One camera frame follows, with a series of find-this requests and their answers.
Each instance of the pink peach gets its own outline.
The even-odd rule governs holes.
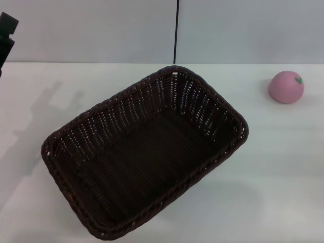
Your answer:
[[[274,100],[284,104],[292,104],[302,97],[304,81],[295,72],[283,71],[272,79],[268,91]]]

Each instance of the wicker basket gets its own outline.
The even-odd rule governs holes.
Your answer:
[[[229,158],[248,133],[200,76],[169,66],[51,134],[42,157],[88,231],[114,240]]]

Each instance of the white table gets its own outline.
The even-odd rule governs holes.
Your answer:
[[[160,64],[6,63],[0,78],[0,243],[93,243],[40,157],[46,137]],[[324,242],[324,65],[185,65],[247,120],[228,161],[116,242]],[[282,70],[305,81],[282,105]]]

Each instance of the black object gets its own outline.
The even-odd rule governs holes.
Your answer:
[[[2,12],[0,15],[0,76],[1,68],[6,61],[11,48],[14,46],[14,41],[9,38],[10,34],[15,32],[18,25],[18,20],[10,15]]]
[[[174,35],[173,64],[176,64],[176,56],[177,56],[178,22],[179,22],[179,0],[177,0],[176,32]]]
[[[55,131],[42,157],[88,231],[114,240],[180,197],[248,134],[244,118],[202,77],[170,66]]]

